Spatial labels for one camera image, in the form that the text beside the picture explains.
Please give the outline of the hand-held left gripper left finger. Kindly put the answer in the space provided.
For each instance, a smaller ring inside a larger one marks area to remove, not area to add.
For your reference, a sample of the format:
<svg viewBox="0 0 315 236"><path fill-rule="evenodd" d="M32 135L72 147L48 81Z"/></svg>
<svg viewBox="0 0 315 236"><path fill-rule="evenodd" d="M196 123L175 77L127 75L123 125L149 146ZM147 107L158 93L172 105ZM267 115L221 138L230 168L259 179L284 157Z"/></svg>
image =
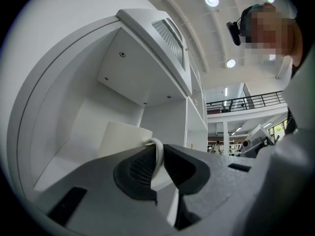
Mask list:
<svg viewBox="0 0 315 236"><path fill-rule="evenodd" d="M67 236L170 236L151 179L155 145L89 161L43 191L36 206Z"/></svg>

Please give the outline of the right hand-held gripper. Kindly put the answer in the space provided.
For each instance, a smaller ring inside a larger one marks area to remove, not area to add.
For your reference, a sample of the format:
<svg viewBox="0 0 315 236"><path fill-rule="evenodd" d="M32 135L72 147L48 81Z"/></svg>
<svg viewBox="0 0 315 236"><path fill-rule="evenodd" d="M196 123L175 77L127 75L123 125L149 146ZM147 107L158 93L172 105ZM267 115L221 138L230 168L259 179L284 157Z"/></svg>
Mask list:
<svg viewBox="0 0 315 236"><path fill-rule="evenodd" d="M259 124L243 141L240 157L256 158L262 148L273 145L271 136Z"/></svg>

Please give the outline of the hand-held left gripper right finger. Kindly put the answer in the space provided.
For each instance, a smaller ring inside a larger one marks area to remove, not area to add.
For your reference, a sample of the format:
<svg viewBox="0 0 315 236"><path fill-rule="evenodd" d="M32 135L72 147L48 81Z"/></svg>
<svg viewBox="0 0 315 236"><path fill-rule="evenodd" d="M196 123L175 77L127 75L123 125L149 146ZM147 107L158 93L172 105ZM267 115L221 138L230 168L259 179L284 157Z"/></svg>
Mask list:
<svg viewBox="0 0 315 236"><path fill-rule="evenodd" d="M266 156L219 156L164 145L164 166L179 190L175 228L186 236L245 236L266 175Z"/></svg>

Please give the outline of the cream white cup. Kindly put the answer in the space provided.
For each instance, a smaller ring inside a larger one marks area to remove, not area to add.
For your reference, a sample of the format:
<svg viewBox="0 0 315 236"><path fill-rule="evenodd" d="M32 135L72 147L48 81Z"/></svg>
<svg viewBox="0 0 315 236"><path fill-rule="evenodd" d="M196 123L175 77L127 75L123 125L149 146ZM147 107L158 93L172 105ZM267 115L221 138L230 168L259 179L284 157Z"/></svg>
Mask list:
<svg viewBox="0 0 315 236"><path fill-rule="evenodd" d="M153 132L150 130L110 121L106 125L98 155L105 157L149 144L156 146L154 155L157 158L154 160L153 171L153 177L156 177L164 160L164 148L160 140L153 138Z"/></svg>

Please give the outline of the black balcony railing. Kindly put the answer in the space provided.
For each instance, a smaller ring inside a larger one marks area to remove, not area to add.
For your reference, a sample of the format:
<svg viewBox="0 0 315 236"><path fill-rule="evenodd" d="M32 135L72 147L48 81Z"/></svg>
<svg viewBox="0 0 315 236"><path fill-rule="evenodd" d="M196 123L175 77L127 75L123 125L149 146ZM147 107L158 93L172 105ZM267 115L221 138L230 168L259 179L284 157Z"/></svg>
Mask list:
<svg viewBox="0 0 315 236"><path fill-rule="evenodd" d="M275 106L284 103L285 100L283 99L282 91L276 91L271 93L239 97L229 100L209 102L206 104L206 113L208 115L212 115L239 112Z"/></svg>

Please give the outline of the white fluted glass cabinet door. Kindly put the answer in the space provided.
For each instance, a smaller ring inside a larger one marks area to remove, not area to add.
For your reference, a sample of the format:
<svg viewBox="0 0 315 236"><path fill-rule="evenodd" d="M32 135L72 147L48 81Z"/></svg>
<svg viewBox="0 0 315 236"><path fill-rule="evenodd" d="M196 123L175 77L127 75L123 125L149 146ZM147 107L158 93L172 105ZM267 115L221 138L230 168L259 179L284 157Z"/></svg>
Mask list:
<svg viewBox="0 0 315 236"><path fill-rule="evenodd" d="M153 51L187 96L192 94L189 58L181 32L164 12L153 9L121 9L117 17Z"/></svg>

